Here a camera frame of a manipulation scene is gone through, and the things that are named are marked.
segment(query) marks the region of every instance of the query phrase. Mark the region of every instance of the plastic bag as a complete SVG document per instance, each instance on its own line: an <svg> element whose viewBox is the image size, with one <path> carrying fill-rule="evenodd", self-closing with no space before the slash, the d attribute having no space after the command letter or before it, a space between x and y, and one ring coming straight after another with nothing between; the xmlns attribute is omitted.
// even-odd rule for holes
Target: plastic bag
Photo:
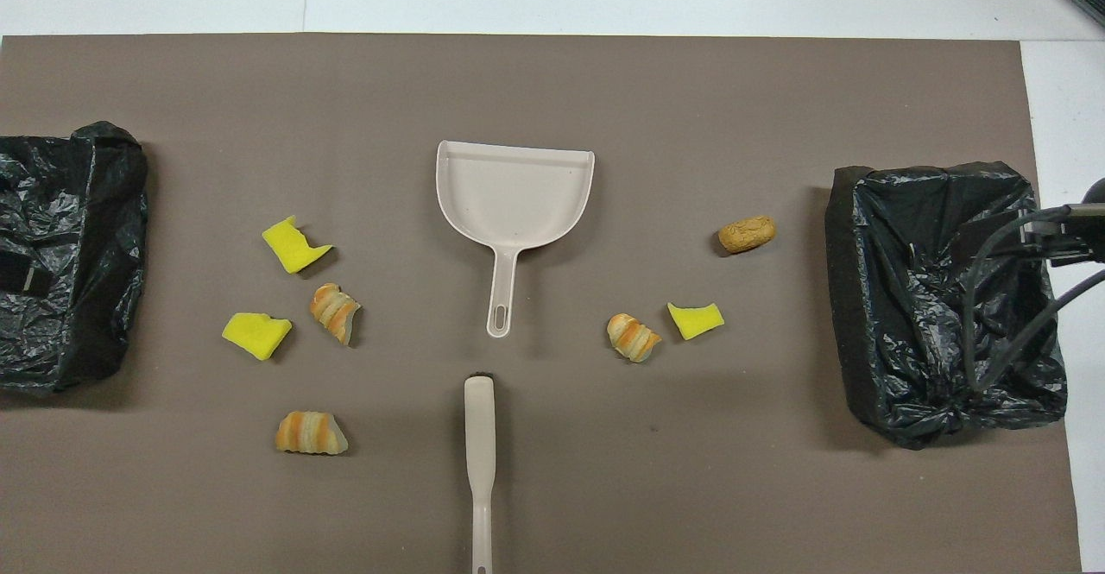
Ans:
<svg viewBox="0 0 1105 574"><path fill-rule="evenodd" d="M0 388L44 396L116 373L143 291L146 156L99 122L0 137Z"/></svg>
<svg viewBox="0 0 1105 574"><path fill-rule="evenodd" d="M1054 320L1020 364L976 393L961 358L966 265L950 244L970 220L1035 209L1032 187L1004 164L840 168L825 211L829 293L848 405L894 443L920 449L966 426L1019 429L1063 417L1066 374ZM985 371L1051 299L1042 261L994 258L976 307Z"/></svg>

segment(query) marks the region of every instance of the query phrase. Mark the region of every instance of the yellow sponge piece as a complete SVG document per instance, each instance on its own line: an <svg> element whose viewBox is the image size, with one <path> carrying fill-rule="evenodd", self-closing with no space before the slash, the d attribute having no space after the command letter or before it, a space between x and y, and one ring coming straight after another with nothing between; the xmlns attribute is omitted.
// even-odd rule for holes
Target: yellow sponge piece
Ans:
<svg viewBox="0 0 1105 574"><path fill-rule="evenodd" d="M667 312L675 320L675 325L678 326L684 341L692 340L725 323L725 320L722 319L722 311L718 311L717 304L714 303L711 303L709 306L680 309L669 302Z"/></svg>
<svg viewBox="0 0 1105 574"><path fill-rule="evenodd" d="M274 320L264 313L234 313L222 328L222 337L245 349L259 361L267 361L292 330L292 322Z"/></svg>
<svg viewBox="0 0 1105 574"><path fill-rule="evenodd" d="M288 216L281 222L265 229L261 237L265 238L269 247L273 249L284 270L288 274L294 274L307 265L315 263L326 251L334 248L332 244L308 247L307 238L295 228L295 216Z"/></svg>

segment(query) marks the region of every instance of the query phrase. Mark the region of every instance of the white table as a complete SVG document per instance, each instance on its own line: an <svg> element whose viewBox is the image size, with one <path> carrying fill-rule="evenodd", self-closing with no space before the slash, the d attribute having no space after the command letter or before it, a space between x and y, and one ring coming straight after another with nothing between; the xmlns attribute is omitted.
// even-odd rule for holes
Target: white table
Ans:
<svg viewBox="0 0 1105 574"><path fill-rule="evenodd" d="M0 0L0 35L150 32L707 34L1021 41L1044 206L1105 177L1105 28L1070 0ZM1056 293L1090 264L1053 270ZM1082 563L1105 570L1105 290L1063 311Z"/></svg>

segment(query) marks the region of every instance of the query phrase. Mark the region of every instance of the black cable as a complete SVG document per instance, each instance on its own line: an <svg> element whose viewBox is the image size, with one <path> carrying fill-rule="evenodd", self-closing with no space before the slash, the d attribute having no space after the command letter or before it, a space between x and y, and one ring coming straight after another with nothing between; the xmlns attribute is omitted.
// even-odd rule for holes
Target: black cable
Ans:
<svg viewBox="0 0 1105 574"><path fill-rule="evenodd" d="M978 374L975 372L975 292L978 284L978 279L982 274L982 263L989 257L990 251L993 250L1001 240L1006 239L1011 232L1020 229L1022 226L1038 220L1057 220L1070 216L1071 208L1067 206L1053 207L1050 209L1041 209L1019 218L1014 218L1009 222L1002 225L998 231L994 231L986 241L982 242L982 247L979 247L978 252L975 254L975 260L971 262L970 269L967 271L967 275L964 278L964 304L962 304L962 335L961 335L961 353L964 357L964 371L967 373L967 382L970 383L971 388L978 393L986 390L978 380Z"/></svg>
<svg viewBox="0 0 1105 574"><path fill-rule="evenodd" d="M1032 319L1032 321L1027 323L1024 330L1013 337L1013 341L1009 343L1009 347L1006 347L1004 352L990 361L990 368L987 372L986 377L979 382L978 390L986 390L987 388L993 386L993 384L998 382L1006 371L1009 369L1010 365L1012 365L1013 358L1020 354L1021 349L1024 349L1024 346L1032 341L1032 337L1036 335L1040 328L1046 325L1046 323L1054 317L1059 310L1066 306L1072 300L1090 291L1094 285L1101 283L1102 281L1105 281L1105 270L1098 271L1097 274L1094 274L1071 288L1070 291L1066 291L1065 294L1059 296L1057 300L1053 300L1048 303L1048 305L1044 306L1043 310Z"/></svg>

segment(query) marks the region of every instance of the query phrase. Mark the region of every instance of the pastry piece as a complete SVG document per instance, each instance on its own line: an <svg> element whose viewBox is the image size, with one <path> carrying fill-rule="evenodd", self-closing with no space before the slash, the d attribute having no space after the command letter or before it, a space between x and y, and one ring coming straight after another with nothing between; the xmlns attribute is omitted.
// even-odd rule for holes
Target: pastry piece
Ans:
<svg viewBox="0 0 1105 574"><path fill-rule="evenodd" d="M326 283L315 291L311 300L311 314L315 315L323 327L330 331L341 345L349 345L352 334L352 316L360 304L349 295L341 293L338 285Z"/></svg>
<svg viewBox="0 0 1105 574"><path fill-rule="evenodd" d="M722 227L717 239L733 254L761 247L775 238L775 220L770 216L753 216Z"/></svg>
<svg viewBox="0 0 1105 574"><path fill-rule="evenodd" d="M349 448L341 428L329 413L294 411L280 421L276 448L296 453L336 456Z"/></svg>
<svg viewBox="0 0 1105 574"><path fill-rule="evenodd" d="M660 343L660 335L624 313L610 317L607 324L610 344L619 354L634 363L643 362L652 354L652 346Z"/></svg>
<svg viewBox="0 0 1105 574"><path fill-rule="evenodd" d="M315 263L332 244L308 247L307 238L295 228L295 216L288 216L281 222L265 229L261 237L269 243L280 259L281 265L288 274L294 274L307 265Z"/></svg>
<svg viewBox="0 0 1105 574"><path fill-rule="evenodd" d="M256 359L267 361L290 330L292 322L287 320L274 320L264 313L234 313L222 328L222 337Z"/></svg>
<svg viewBox="0 0 1105 574"><path fill-rule="evenodd" d="M669 302L667 312L672 314L672 320L675 320L675 325L678 326L684 341L690 341L725 323L725 320L722 319L722 311L714 303L708 306L680 309Z"/></svg>

